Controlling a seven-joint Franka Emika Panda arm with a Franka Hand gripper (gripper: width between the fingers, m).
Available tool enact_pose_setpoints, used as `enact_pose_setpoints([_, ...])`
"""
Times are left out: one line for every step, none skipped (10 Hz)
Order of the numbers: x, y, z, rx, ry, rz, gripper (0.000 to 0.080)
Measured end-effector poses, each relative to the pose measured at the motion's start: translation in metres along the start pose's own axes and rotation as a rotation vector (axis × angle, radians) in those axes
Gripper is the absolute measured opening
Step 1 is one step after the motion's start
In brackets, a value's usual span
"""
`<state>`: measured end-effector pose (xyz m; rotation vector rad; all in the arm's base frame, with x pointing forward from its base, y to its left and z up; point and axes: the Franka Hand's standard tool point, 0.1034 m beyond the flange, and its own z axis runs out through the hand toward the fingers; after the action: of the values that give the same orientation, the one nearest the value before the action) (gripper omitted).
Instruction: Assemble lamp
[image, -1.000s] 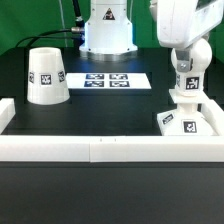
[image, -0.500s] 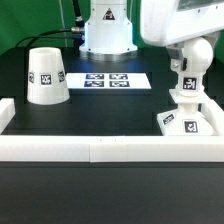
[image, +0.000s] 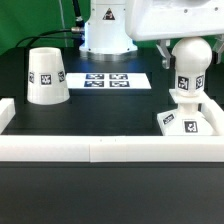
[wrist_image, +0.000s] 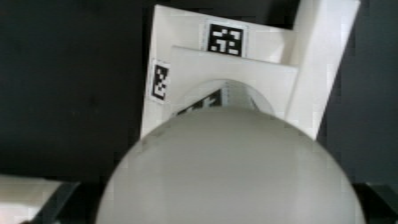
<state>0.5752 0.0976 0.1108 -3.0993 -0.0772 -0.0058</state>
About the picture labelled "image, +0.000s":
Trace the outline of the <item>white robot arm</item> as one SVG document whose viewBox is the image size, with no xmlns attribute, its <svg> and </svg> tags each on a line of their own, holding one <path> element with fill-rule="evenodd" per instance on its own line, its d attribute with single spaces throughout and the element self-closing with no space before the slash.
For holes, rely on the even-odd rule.
<svg viewBox="0 0 224 224">
<path fill-rule="evenodd" d="M 137 50 L 135 41 L 156 41 L 168 69 L 172 39 L 214 36 L 215 62 L 224 53 L 224 0 L 91 0 L 85 23 L 84 57 L 119 60 Z"/>
</svg>

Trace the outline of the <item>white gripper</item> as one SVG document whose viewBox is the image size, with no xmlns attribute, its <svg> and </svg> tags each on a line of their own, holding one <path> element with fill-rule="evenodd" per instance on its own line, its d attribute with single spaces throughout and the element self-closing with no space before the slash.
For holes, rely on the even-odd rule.
<svg viewBox="0 0 224 224">
<path fill-rule="evenodd" d="M 127 0 L 125 29 L 135 41 L 158 40 L 156 47 L 164 69 L 173 68 L 175 63 L 166 39 L 220 34 L 212 49 L 214 63 L 220 64 L 224 0 Z"/>
</svg>

